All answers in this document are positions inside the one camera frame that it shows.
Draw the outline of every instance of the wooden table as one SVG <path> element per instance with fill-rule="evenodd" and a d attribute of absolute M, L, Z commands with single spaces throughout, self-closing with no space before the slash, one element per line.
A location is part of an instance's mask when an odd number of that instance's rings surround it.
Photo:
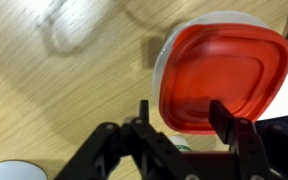
<path fill-rule="evenodd" d="M 36 163 L 54 179 L 101 122 L 137 115 L 169 129 L 152 99 L 154 62 L 175 25 L 218 10 L 259 17 L 282 33 L 288 0 L 0 0 L 0 161 Z M 215 136 L 186 137 L 197 151 Z M 110 179 L 140 179 L 130 158 Z"/>

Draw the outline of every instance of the red lid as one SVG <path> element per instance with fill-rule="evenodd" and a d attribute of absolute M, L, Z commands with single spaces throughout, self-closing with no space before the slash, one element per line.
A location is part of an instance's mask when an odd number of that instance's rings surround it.
<path fill-rule="evenodd" d="M 252 121 L 265 111 L 288 72 L 288 41 L 251 25 L 194 25 L 174 42 L 165 66 L 160 113 L 172 129 L 214 133 L 210 100 Z"/>

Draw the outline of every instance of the white cup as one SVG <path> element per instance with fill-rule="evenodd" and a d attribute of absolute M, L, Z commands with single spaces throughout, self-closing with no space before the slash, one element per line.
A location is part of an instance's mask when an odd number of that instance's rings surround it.
<path fill-rule="evenodd" d="M 0 162 L 0 180 L 47 180 L 38 166 L 24 161 Z"/>
<path fill-rule="evenodd" d="M 180 136 L 169 136 L 168 139 L 174 144 L 174 146 L 181 152 L 190 152 L 191 147 L 186 139 Z"/>

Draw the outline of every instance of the plastic container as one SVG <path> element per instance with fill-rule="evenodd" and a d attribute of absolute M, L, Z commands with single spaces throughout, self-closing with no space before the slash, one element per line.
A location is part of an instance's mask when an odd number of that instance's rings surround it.
<path fill-rule="evenodd" d="M 0 180 L 47 180 L 38 166 L 24 161 L 0 162 Z"/>
<path fill-rule="evenodd" d="M 219 11 L 212 12 L 209 14 L 205 14 L 196 19 L 193 19 L 185 24 L 181 24 L 176 26 L 171 35 L 168 37 L 165 42 L 161 52 L 159 53 L 153 72 L 153 98 L 155 103 L 159 102 L 159 93 L 162 82 L 162 76 L 164 72 L 164 68 L 167 62 L 167 59 L 170 55 L 173 43 L 178 34 L 185 28 L 195 25 L 195 24 L 216 24 L 216 23 L 240 23 L 240 24 L 249 24 L 264 28 L 269 28 L 267 24 L 265 24 L 260 19 L 251 16 L 249 14 L 237 11 Z"/>
<path fill-rule="evenodd" d="M 288 72 L 288 42 L 258 18 L 223 11 L 178 26 L 158 56 L 153 96 L 172 129 L 213 134 L 211 99 L 257 120 Z"/>

